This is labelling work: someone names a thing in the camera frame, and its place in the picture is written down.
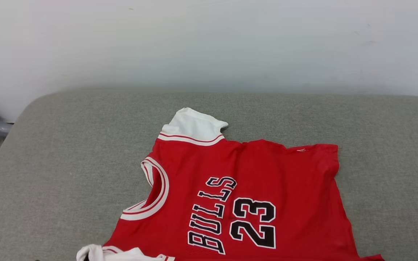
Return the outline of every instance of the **armhole trim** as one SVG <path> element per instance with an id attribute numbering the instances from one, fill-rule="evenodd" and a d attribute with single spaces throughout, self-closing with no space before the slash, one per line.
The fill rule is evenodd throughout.
<path id="1" fill-rule="evenodd" d="M 146 159 L 144 159 L 141 162 L 141 166 L 142 169 L 145 171 L 146 179 L 148 180 L 150 185 L 153 185 L 154 182 L 152 180 L 152 175 L 149 174 L 149 168 L 155 167 L 157 169 L 162 181 L 161 192 L 159 193 L 158 197 L 156 198 L 156 200 L 154 200 L 153 203 L 144 208 L 141 207 L 146 203 L 146 200 L 143 200 L 140 203 L 127 208 L 122 212 L 120 219 L 140 220 L 147 218 L 162 208 L 167 199 L 167 196 L 169 195 L 169 177 L 167 176 L 166 171 L 161 167 L 161 165 L 159 165 L 159 163 L 157 163 L 156 160 L 154 160 L 153 158 L 146 157 Z"/>
<path id="2" fill-rule="evenodd" d="M 192 143 L 192 144 L 199 145 L 199 146 L 212 146 L 216 144 L 217 142 L 225 139 L 223 134 L 218 135 L 213 140 L 205 141 L 205 140 L 197 140 L 195 138 L 184 136 L 184 135 L 166 134 L 164 132 L 161 132 L 157 138 L 160 140 L 164 140 L 164 141 L 183 141 L 183 142 L 188 142 L 188 143 Z"/>

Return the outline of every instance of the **wall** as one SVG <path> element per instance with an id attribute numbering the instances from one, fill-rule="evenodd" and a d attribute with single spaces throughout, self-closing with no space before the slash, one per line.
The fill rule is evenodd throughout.
<path id="1" fill-rule="evenodd" d="M 0 0 L 0 116 L 80 87 L 418 95 L 418 1 Z"/>

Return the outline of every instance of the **jersey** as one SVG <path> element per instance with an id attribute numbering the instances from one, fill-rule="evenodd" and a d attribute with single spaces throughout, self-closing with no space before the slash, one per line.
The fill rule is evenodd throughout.
<path id="1" fill-rule="evenodd" d="M 227 123 L 190 108 L 141 162 L 152 186 L 83 260 L 383 260 L 359 258 L 335 175 L 338 147 L 225 139 Z"/>

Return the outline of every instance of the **white fabric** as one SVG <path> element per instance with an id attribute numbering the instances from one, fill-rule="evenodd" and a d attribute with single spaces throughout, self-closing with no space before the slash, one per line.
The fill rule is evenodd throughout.
<path id="1" fill-rule="evenodd" d="M 156 257 L 145 256 L 139 248 L 132 248 L 129 251 L 113 253 L 103 249 L 100 245 L 84 246 L 77 253 L 77 261 L 83 261 L 88 255 L 90 261 L 174 261 L 174 257 L 167 257 L 160 254 Z"/>
<path id="2" fill-rule="evenodd" d="M 228 123 L 219 121 L 210 115 L 191 108 L 183 108 L 176 112 L 169 124 L 162 127 L 161 134 L 185 136 L 199 142 L 207 142 L 217 139 L 221 135 L 220 129 L 228 125 Z"/>

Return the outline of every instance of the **gray sofa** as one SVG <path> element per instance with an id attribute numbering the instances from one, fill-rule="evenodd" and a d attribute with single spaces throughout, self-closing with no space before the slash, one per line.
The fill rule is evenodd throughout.
<path id="1" fill-rule="evenodd" d="M 74 260 L 109 239 L 182 107 L 228 122 L 227 139 L 338 144 L 358 253 L 418 260 L 418 97 L 75 91 L 31 103 L 0 148 L 0 261 Z"/>

